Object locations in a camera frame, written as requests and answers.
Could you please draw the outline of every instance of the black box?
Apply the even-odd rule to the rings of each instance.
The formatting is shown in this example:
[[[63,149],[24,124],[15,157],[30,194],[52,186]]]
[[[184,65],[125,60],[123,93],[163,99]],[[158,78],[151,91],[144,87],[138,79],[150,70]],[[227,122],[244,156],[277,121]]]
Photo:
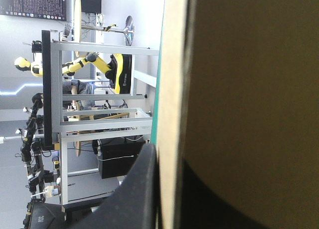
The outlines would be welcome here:
[[[84,13],[101,13],[101,0],[81,0]]]
[[[102,179],[126,175],[144,143],[143,139],[138,141],[124,138],[93,140],[93,150],[100,149],[102,155],[99,156],[99,159],[104,160],[99,161],[99,172]]]

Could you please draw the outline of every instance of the led light strip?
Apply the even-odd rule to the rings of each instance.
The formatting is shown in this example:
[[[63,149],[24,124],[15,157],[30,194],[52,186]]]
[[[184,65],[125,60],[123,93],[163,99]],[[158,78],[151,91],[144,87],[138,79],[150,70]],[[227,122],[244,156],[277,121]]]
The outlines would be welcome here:
[[[18,90],[16,90],[16,91],[12,91],[12,92],[2,92],[2,91],[0,91],[0,95],[3,95],[3,96],[16,96],[25,87],[42,87],[42,83],[25,83],[22,86],[20,86],[20,88]]]

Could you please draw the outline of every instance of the wire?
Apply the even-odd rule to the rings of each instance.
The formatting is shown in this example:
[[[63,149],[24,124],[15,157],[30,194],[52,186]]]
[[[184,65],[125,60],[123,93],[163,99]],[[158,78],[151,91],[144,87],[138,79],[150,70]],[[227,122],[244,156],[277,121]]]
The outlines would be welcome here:
[[[113,193],[114,191],[115,191],[115,190],[112,190],[112,191],[109,191],[109,192],[106,192],[106,193],[101,193],[101,194],[97,194],[97,195],[89,196],[89,197],[73,199],[73,200],[69,200],[69,202],[77,201],[77,200],[81,200],[81,199],[86,199],[86,198],[93,198],[93,197],[97,197],[97,196],[100,196],[100,195],[104,195],[104,194],[108,194],[108,193]]]
[[[46,156],[46,155],[44,155],[43,151],[41,151],[42,155],[43,155],[45,158],[49,158],[49,157],[51,157],[52,152],[51,152],[51,151],[49,151],[49,152],[50,152],[50,155],[49,155],[49,156]]]
[[[71,176],[68,176],[69,178],[71,177],[77,177],[77,176],[82,176],[82,175],[89,175],[89,174],[94,174],[94,173],[99,173],[99,172],[93,172],[93,173],[82,173],[82,174],[77,174],[77,175],[71,175]]]
[[[143,137],[143,135],[140,136],[138,139],[130,139],[130,138],[126,138],[126,137],[121,137],[121,138],[125,138],[125,139],[130,140],[130,141],[138,141],[138,140],[141,139],[142,137]]]
[[[109,160],[114,160],[114,159],[120,159],[120,158],[133,158],[134,157],[134,155],[130,155],[130,156],[122,156],[122,157],[117,157],[117,158],[109,158],[109,159],[99,159],[98,157],[97,157],[97,160],[99,160],[99,161],[109,161]]]
[[[84,152],[94,152],[93,150],[84,150],[84,149],[78,149],[78,148],[68,148],[68,150],[80,150],[80,151],[84,151]]]

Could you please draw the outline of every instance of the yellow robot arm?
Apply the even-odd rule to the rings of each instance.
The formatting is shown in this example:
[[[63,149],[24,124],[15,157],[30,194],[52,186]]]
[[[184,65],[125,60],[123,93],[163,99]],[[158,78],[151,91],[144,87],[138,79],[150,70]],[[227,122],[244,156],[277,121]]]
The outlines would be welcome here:
[[[78,58],[72,62],[67,62],[63,65],[62,73],[68,74],[69,76],[70,74],[74,75],[76,71],[80,70],[88,63],[86,58]]]
[[[88,56],[86,56],[86,58],[104,74],[111,70],[110,66],[103,59],[101,59],[97,53],[90,53]]]

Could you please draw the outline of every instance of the metal frame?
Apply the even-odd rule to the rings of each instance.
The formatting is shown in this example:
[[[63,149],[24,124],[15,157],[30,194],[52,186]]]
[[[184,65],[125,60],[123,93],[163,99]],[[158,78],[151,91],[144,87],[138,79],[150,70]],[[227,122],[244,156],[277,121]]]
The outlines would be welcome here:
[[[121,53],[131,54],[132,57],[132,76],[130,94],[106,94],[106,95],[63,95],[62,94],[62,51],[85,51],[85,52],[100,52],[100,53]],[[53,143],[60,143],[60,167],[61,167],[61,202],[62,205],[68,204],[68,176],[77,175],[80,173],[90,172],[92,170],[83,170],[78,172],[68,172],[67,164],[67,143],[75,141],[87,141],[102,138],[127,137],[134,135],[149,135],[151,134],[152,117],[146,114],[140,108],[129,109],[101,109],[101,110],[85,110],[68,112],[63,110],[63,101],[70,100],[108,100],[108,99],[145,99],[144,95],[137,94],[137,80],[143,81],[152,87],[156,86],[156,78],[145,73],[137,72],[135,75],[135,54],[158,56],[159,51],[149,48],[117,46],[117,45],[102,45],[87,42],[59,42],[50,43],[51,55],[51,120],[52,120],[52,138]],[[97,115],[105,113],[123,113],[129,112],[130,118],[120,119],[104,119],[93,121],[78,121],[64,122],[63,116],[75,115]],[[68,135],[72,131],[90,131],[98,129],[116,129],[127,128],[120,131],[105,131],[99,133],[88,133],[80,135]]]

